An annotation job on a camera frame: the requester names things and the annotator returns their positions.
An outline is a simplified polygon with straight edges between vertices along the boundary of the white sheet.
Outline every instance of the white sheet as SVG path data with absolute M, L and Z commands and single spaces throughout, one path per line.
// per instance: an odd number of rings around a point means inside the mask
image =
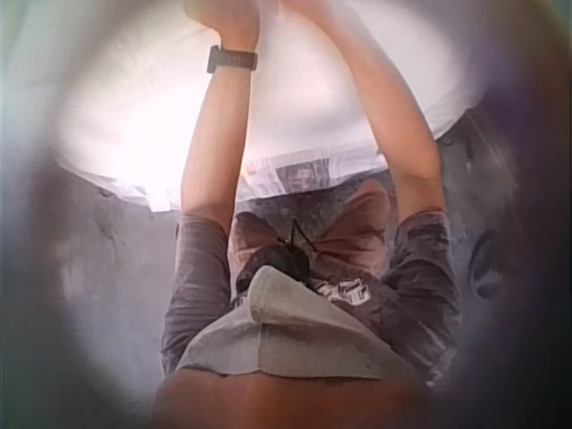
M 238 198 L 319 189 L 385 168 L 335 48 L 311 24 L 264 3 Z M 483 83 L 469 53 L 399 2 L 350 3 L 400 69 L 436 138 L 478 102 Z M 179 208 L 182 170 L 210 79 L 208 52 L 217 42 L 185 17 L 179 1 L 154 4 L 127 24 L 68 98 L 63 165 L 154 211 Z M 317 160 L 326 161 L 284 168 Z

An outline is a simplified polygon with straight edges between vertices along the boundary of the black watch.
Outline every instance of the black watch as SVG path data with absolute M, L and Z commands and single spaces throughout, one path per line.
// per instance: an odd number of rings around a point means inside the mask
M 206 71 L 213 74 L 217 67 L 239 67 L 254 71 L 257 65 L 258 55 L 254 52 L 228 51 L 215 45 L 211 47 Z

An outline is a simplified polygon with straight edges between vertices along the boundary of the raised arm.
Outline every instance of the raised arm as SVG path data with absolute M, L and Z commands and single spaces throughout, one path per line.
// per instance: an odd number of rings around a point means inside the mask
M 256 49 L 260 23 L 254 0 L 187 0 L 185 11 L 218 31 L 225 49 Z M 181 185 L 183 213 L 211 219 L 227 234 L 246 142 L 250 77 L 250 70 L 240 68 L 218 67 L 214 72 Z
M 437 144 L 407 83 L 341 0 L 282 0 L 337 46 L 355 81 L 375 139 L 387 159 L 400 220 L 444 208 Z

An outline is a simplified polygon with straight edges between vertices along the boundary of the person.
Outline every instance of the person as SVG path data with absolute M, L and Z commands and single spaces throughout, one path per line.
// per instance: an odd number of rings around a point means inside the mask
M 182 180 L 166 380 L 154 408 L 161 427 L 383 427 L 424 412 L 454 355 L 457 292 L 439 151 L 424 116 L 350 8 L 282 2 L 349 67 L 395 186 L 394 250 L 379 277 L 390 203 L 376 181 L 315 242 L 284 240 L 250 213 L 233 224 L 252 68 L 216 67 Z M 186 11 L 220 34 L 225 51 L 256 52 L 256 0 L 187 2 Z

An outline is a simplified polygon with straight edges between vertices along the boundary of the hand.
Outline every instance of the hand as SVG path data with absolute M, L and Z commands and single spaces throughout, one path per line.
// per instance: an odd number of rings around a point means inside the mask
M 192 20 L 219 33 L 225 49 L 254 51 L 260 34 L 257 0 L 185 0 Z
M 323 27 L 332 18 L 331 1 L 328 0 L 281 0 L 285 6 Z

